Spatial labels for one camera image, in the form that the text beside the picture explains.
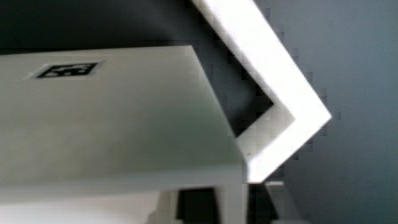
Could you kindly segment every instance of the sticker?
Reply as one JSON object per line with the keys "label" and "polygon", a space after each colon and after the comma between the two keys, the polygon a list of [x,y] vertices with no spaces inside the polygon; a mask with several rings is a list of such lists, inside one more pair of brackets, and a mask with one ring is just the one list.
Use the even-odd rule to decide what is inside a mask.
{"label": "sticker", "polygon": [[86,76],[90,75],[97,63],[77,63],[67,65],[51,65],[47,69],[37,75],[37,79],[58,78],[69,76]]}

